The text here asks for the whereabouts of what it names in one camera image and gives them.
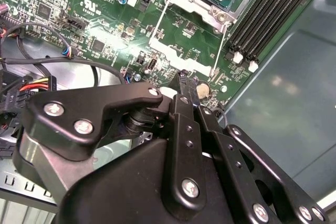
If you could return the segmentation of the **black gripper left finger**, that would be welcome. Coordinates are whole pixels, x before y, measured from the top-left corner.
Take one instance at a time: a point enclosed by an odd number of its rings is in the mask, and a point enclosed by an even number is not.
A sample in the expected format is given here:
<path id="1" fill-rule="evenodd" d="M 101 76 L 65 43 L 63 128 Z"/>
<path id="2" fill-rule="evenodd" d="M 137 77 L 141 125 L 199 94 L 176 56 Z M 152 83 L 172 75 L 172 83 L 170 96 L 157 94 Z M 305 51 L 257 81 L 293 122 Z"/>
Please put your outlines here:
<path id="1" fill-rule="evenodd" d="M 175 75 L 172 98 L 146 82 L 33 95 L 18 137 L 24 163 L 19 172 L 40 179 L 59 211 L 82 178 L 137 147 L 164 140 L 161 201 L 176 219 L 192 220 L 206 205 L 206 189 L 189 79 L 185 72 Z"/>

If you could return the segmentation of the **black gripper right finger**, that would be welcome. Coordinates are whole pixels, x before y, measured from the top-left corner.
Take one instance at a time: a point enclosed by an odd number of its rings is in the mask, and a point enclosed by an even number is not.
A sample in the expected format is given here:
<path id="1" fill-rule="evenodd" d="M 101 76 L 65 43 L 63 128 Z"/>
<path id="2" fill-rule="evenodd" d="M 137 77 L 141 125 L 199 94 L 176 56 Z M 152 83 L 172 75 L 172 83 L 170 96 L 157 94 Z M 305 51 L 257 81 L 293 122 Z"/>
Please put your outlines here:
<path id="1" fill-rule="evenodd" d="M 323 209 L 240 127 L 220 127 L 196 87 L 190 78 L 202 147 L 213 157 L 234 223 L 328 223 Z"/>

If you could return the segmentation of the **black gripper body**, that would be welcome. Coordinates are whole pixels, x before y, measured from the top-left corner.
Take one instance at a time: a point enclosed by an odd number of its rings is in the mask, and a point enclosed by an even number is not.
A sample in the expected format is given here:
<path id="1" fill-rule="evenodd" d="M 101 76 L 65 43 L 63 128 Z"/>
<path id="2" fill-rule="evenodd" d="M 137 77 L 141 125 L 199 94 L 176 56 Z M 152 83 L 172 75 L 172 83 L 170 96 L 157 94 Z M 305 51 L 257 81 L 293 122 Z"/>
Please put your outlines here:
<path id="1" fill-rule="evenodd" d="M 137 147 L 78 181 L 57 223 L 181 223 L 161 201 L 166 142 Z"/>

